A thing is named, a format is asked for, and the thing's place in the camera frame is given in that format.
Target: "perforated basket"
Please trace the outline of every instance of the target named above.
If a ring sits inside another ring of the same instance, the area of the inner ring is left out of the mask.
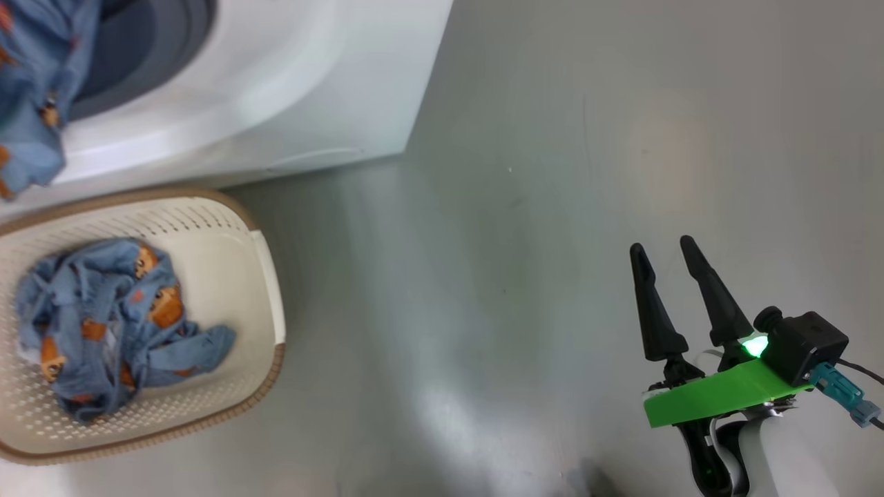
[[[39,366],[17,351],[16,288],[41,257],[93,241],[135,237],[167,251],[188,317],[229,325],[224,362],[176,386],[145,389],[89,426],[56,404]],[[279,285],[267,242],[234,200],[216,192],[117,195],[0,226],[0,456],[53,464],[112,455],[196,432],[237,416],[270,391],[285,352]]]

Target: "brown basket rim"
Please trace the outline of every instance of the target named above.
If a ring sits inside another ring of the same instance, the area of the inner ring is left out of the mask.
[[[176,197],[201,197],[214,200],[218,203],[222,203],[226,207],[233,210],[240,218],[242,218],[243,222],[246,223],[246,226],[250,231],[258,229],[255,221],[251,218],[245,208],[240,205],[240,203],[220,192],[199,188],[161,188],[119,195],[109,195],[93,200],[87,200],[85,202],[71,203],[49,210],[40,211],[35,214],[26,215],[23,218],[13,220],[0,226],[0,236],[15,233],[31,226],[50,222],[55,219],[66,218],[68,216],[81,214],[83,212],[89,212],[91,210],[105,209],[108,207],[123,205],[127,203],[145,202],[150,200]],[[199,432],[200,430],[204,430],[206,428],[209,428],[210,426],[221,424],[232,417],[236,417],[246,412],[247,410],[252,409],[258,402],[260,402],[276,383],[276,380],[279,377],[279,372],[282,370],[282,363],[285,355],[286,344],[277,344],[277,346],[274,348],[273,363],[271,364],[271,368],[267,373],[267,377],[264,378],[264,381],[257,388],[257,390],[255,390],[255,392],[252,393],[244,401],[231,406],[230,408],[220,410],[215,414],[210,414],[206,417],[201,417],[189,423],[182,424],[181,426],[173,426],[172,428],[167,428],[160,432],[151,433],[150,435],[143,435],[131,440],[123,440],[120,442],[103,444],[96,447],[79,448],[64,452],[34,454],[10,447],[3,443],[2,440],[0,440],[0,457],[13,463],[26,464],[29,466],[73,463],[77,461],[88,461],[91,459],[106,457],[108,455],[122,454],[138,448],[144,448],[168,440],[174,440],[190,433]]]

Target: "washing machine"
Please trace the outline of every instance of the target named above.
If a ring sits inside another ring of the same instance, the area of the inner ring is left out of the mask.
[[[401,153],[451,0],[106,0],[67,165],[0,217]]]

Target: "green plastic mount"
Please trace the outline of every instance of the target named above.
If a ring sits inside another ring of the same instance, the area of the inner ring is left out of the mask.
[[[810,388],[789,386],[760,359],[698,379],[644,401],[651,428],[720,416]]]

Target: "gray floor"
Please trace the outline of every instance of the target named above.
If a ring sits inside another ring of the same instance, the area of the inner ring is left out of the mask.
[[[677,431],[641,410],[661,367],[629,244],[695,351],[709,324],[683,233],[747,315],[816,310],[884,370],[882,16],[872,0],[455,2],[404,157],[232,191],[286,300],[268,399],[137,453],[0,466],[0,494],[695,494]],[[789,417],[842,495],[880,494],[884,434],[818,394],[801,405]]]

